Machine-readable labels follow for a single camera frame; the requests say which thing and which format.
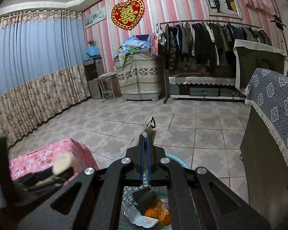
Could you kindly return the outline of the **landscape wall picture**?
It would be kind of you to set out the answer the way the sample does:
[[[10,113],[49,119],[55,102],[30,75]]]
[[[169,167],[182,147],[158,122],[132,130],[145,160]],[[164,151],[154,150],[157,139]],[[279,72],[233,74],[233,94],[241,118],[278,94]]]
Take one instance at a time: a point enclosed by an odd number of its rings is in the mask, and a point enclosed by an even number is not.
[[[103,6],[100,9],[93,11],[87,15],[84,19],[84,28],[87,29],[107,18],[106,7]]]

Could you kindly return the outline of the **white round foam piece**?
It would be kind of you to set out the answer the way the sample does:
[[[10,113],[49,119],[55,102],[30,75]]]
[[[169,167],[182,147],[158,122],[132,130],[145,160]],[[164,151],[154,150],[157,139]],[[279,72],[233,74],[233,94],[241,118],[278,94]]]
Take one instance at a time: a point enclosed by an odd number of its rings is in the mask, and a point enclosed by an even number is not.
[[[57,176],[68,168],[74,167],[76,164],[76,158],[69,153],[62,153],[58,155],[58,158],[55,160],[54,165],[52,166],[53,175]]]

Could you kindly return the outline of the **low tv stand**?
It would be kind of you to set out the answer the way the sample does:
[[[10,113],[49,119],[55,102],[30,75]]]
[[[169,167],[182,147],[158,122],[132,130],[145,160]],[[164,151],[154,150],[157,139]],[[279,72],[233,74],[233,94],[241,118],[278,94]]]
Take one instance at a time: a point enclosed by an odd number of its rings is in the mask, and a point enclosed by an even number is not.
[[[172,75],[168,77],[172,99],[244,100],[233,78]]]

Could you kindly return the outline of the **black water dispenser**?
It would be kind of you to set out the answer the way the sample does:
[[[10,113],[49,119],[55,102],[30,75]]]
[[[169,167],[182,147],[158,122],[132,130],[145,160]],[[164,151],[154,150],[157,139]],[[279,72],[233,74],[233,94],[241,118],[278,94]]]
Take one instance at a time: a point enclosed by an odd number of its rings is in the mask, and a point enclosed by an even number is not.
[[[92,99],[101,99],[101,90],[98,85],[98,77],[105,73],[101,57],[84,61],[85,73]]]

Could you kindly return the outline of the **cloth covered furniture pile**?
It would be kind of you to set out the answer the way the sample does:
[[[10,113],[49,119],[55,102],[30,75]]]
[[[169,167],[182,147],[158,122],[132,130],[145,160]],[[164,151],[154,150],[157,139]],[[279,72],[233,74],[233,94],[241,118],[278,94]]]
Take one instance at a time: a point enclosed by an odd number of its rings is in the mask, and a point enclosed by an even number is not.
[[[118,84],[125,101],[158,101],[163,93],[163,67],[151,54],[151,35],[125,39],[114,57]]]

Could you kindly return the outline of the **black floor lamp stand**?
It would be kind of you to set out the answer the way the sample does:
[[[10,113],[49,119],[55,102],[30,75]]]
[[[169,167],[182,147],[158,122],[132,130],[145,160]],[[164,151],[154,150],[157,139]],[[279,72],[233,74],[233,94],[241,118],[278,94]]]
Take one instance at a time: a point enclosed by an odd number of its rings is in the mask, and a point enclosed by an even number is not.
[[[285,28],[287,27],[281,20],[281,18],[277,15],[273,15],[274,19],[271,20],[271,22],[276,24],[276,27],[280,30],[281,32],[281,43],[282,46],[284,47],[284,51],[286,52],[286,58],[285,58],[285,66],[284,66],[284,74],[288,76],[288,45],[286,42],[286,37],[285,37]]]

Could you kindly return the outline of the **red gold heart decoration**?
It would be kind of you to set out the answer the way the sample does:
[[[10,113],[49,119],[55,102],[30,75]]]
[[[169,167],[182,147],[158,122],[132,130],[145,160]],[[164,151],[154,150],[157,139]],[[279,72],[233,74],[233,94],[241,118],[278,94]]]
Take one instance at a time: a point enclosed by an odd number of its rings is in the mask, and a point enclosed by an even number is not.
[[[116,4],[111,10],[111,20],[119,28],[131,31],[145,12],[143,0],[127,0]]]

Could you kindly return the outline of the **pink floral tablecloth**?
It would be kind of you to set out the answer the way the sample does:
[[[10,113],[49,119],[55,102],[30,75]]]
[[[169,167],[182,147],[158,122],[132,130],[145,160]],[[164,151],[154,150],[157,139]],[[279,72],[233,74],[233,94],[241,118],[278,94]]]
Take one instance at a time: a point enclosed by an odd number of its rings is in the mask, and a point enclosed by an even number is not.
[[[72,154],[76,158],[76,164],[73,167],[74,175],[64,182],[63,185],[67,184],[86,168],[92,167],[98,170],[98,165],[89,148],[74,139],[67,138],[17,158],[8,158],[12,180],[17,180],[28,173],[44,171],[52,167],[58,155],[62,153]],[[6,201],[3,198],[0,187],[0,208],[3,208],[5,205]]]

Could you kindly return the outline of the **small wooden stool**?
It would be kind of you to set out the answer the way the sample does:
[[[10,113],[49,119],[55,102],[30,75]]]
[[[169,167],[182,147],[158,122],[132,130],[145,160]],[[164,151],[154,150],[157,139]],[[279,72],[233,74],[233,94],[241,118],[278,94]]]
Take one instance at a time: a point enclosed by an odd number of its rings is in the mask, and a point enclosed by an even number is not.
[[[102,102],[109,98],[121,97],[120,85],[118,82],[118,75],[116,73],[107,73],[97,78],[99,88],[101,89]]]

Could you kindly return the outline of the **grey lace covered cabinet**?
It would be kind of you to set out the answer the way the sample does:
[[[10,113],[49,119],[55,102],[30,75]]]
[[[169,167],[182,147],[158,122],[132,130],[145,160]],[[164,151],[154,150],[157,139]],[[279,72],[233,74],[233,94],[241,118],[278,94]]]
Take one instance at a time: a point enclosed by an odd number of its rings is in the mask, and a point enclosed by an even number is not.
[[[249,205],[272,229],[288,229],[288,77],[257,68],[244,93],[251,110],[240,150]]]

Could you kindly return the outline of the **clothes rack with garments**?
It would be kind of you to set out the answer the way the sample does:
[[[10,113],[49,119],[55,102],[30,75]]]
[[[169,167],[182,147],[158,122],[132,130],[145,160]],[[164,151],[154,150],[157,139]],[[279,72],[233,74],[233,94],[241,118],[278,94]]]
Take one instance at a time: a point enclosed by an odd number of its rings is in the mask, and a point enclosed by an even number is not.
[[[158,23],[159,52],[170,74],[195,73],[199,76],[234,78],[236,40],[272,45],[262,28],[223,24],[214,21]]]

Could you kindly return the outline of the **turquoise plastic trash basket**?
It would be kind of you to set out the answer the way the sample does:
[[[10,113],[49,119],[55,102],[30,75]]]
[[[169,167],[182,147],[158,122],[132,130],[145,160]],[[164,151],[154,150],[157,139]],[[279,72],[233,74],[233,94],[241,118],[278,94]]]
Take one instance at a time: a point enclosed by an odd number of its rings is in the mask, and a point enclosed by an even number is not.
[[[118,229],[172,229],[165,186],[149,185],[144,171],[141,186],[125,186]]]

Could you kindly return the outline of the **blue floral curtain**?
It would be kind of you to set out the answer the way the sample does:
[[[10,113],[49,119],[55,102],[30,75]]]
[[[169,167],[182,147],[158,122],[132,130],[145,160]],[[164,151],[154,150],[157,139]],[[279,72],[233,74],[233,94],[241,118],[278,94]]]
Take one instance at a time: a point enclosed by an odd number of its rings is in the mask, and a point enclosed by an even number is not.
[[[12,146],[89,97],[83,16],[69,10],[0,18],[0,135]]]

